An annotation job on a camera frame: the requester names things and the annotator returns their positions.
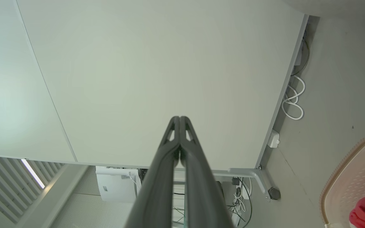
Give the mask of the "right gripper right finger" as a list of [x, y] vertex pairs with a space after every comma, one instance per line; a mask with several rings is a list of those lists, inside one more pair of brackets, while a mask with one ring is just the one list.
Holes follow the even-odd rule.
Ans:
[[186, 170], [186, 222], [189, 228], [231, 228], [225, 205], [190, 119], [180, 118], [181, 162]]

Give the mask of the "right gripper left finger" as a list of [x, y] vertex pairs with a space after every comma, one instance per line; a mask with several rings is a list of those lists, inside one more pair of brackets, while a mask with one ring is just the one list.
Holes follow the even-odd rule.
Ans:
[[171, 228], [174, 168], [178, 163], [180, 117], [172, 117], [160, 141], [126, 228]]

